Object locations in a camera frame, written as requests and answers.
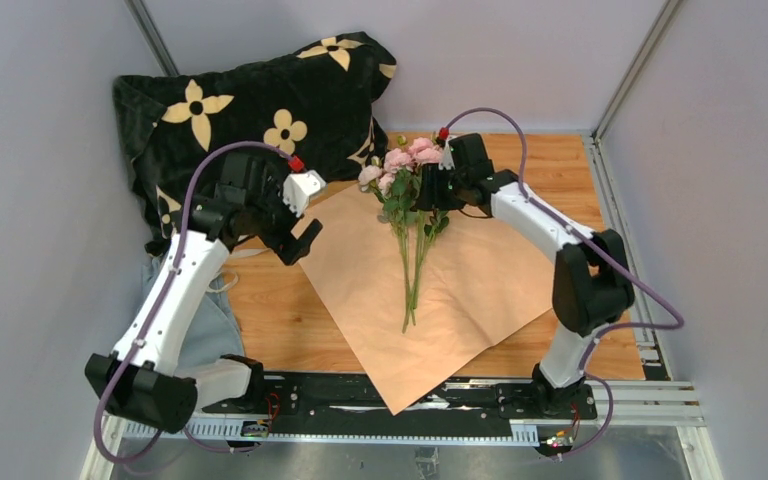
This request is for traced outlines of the pink fake flower stem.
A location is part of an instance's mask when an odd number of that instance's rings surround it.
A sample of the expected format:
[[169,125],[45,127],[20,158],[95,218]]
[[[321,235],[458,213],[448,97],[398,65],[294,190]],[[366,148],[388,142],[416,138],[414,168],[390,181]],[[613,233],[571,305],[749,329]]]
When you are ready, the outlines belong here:
[[423,270],[429,250],[449,224],[448,214],[434,205],[433,180],[440,171],[443,149],[434,139],[399,136],[375,181],[383,218],[397,238],[404,279],[406,332],[416,324]]
[[433,246],[436,238],[442,233],[450,223],[449,211],[433,209],[432,211],[420,211],[417,217],[417,265],[421,267],[429,249]]
[[382,166],[367,165],[358,176],[362,191],[371,192],[381,204],[380,216],[390,225],[397,239],[401,257],[404,293],[404,317],[401,332],[405,333],[413,316],[412,285],[409,267],[409,219],[412,206],[413,172],[408,166],[396,166],[387,170]]

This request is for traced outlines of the green and peach wrapping paper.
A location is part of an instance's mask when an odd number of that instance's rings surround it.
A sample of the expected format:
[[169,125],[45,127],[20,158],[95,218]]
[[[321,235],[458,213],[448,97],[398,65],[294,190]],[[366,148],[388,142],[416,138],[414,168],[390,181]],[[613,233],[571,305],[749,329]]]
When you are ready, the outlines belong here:
[[301,267],[391,413],[551,307],[552,263],[500,221],[453,214],[416,269],[372,194],[308,213],[323,228]]

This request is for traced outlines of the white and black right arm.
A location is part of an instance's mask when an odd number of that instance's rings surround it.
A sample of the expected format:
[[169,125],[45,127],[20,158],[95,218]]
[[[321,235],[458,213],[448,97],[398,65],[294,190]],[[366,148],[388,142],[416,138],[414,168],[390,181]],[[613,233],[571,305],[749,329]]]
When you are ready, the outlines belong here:
[[416,208],[474,206],[526,238],[554,267],[552,309],[559,321],[552,343],[532,372],[531,403],[556,417],[584,383],[598,335],[634,304],[624,241],[612,229],[595,231],[544,202],[511,170],[498,170],[477,133],[435,141],[439,164],[423,167]]

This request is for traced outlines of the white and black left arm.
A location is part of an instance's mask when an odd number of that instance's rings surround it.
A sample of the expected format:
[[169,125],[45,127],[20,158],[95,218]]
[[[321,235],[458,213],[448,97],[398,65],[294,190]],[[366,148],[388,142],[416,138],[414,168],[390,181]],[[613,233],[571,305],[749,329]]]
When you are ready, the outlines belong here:
[[182,346],[208,287],[230,254],[257,237],[285,265],[306,256],[322,230],[293,230],[326,181],[297,157],[214,153],[185,193],[181,225],[162,270],[130,328],[107,355],[92,355],[85,376],[112,415],[177,433],[197,411],[230,402],[243,413],[265,403],[264,367],[237,354],[180,369]]

